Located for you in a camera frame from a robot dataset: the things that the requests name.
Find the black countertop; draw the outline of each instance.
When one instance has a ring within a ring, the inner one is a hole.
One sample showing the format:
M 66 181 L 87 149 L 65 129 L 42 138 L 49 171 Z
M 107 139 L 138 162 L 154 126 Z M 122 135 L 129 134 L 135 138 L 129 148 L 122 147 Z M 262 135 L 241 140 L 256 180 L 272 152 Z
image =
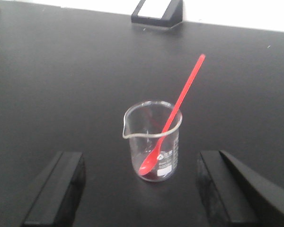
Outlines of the black countertop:
M 201 150 L 224 149 L 284 188 L 284 33 L 0 1 L 0 203 L 56 151 L 82 151 L 87 184 L 74 227 L 206 227 L 195 185 Z M 122 139 L 133 104 L 181 107 L 179 163 L 147 183 Z

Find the beaker rim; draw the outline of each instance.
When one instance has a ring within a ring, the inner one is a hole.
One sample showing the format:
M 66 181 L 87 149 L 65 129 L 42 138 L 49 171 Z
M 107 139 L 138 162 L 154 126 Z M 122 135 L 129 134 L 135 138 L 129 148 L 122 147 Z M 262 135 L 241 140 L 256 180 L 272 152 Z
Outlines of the beaker rim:
M 129 135 L 125 135 L 125 125 L 126 125 L 126 118 L 127 116 L 133 112 L 134 110 L 142 107 L 142 106 L 148 106 L 148 105 L 162 105 L 162 106 L 165 106 L 169 109 L 173 109 L 174 108 L 174 105 L 169 103 L 169 102 L 166 102 L 166 101 L 160 101 L 160 100 L 147 100 L 147 101 L 144 101 L 144 102 L 139 102 L 133 106 L 131 106 L 130 108 L 128 108 L 128 110 L 125 112 L 124 114 L 124 118 L 123 118 L 123 138 L 124 139 L 129 139 L 129 138 L 132 138 L 132 137 L 143 137 L 143 138 L 160 138 L 160 137 L 163 137 L 163 136 L 168 136 L 170 134 L 172 134 L 174 131 L 176 131 L 181 123 L 182 123 L 182 113 L 180 110 L 178 110 L 177 114 L 179 114 L 180 116 L 180 119 L 178 120 L 177 124 L 169 129 L 168 131 L 164 132 L 164 133 L 156 133 L 156 134 L 149 134 L 149 133 L 132 133 L 132 134 L 129 134 Z

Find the white label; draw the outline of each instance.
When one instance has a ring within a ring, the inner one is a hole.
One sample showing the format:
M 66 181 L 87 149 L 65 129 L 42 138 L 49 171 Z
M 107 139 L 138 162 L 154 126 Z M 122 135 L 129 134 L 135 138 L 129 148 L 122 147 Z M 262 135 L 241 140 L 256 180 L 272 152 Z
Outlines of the white label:
M 164 176 L 164 175 L 170 173 L 171 171 L 172 171 L 172 166 L 168 166 L 168 167 L 166 167 L 164 169 L 158 169 L 157 170 L 157 175 L 158 176 Z
M 139 13 L 140 17 L 152 17 L 161 19 L 171 0 L 146 0 Z

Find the black plastic stand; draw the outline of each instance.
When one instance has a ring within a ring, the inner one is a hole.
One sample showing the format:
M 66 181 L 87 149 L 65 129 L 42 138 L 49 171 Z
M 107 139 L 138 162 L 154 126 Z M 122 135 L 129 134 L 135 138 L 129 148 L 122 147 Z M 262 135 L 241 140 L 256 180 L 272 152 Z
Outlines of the black plastic stand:
M 140 0 L 132 14 L 132 22 L 145 25 L 173 27 L 183 20 L 183 0 L 172 0 L 162 18 L 142 17 L 138 13 L 146 0 Z
M 213 227 L 284 227 L 284 189 L 225 151 L 202 151 L 197 186 Z
M 59 152 L 0 209 L 0 227 L 70 227 L 85 186 L 82 153 Z

